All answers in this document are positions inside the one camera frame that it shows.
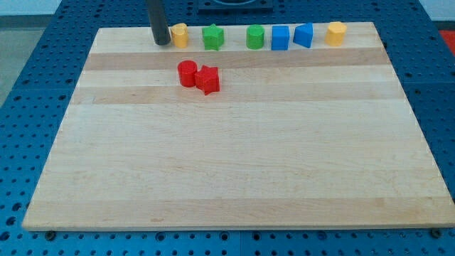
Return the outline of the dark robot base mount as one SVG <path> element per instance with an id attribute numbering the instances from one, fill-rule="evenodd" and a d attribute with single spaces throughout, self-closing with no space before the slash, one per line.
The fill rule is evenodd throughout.
<path id="1" fill-rule="evenodd" d="M 272 0 L 196 0 L 198 13 L 210 11 L 272 11 Z"/>

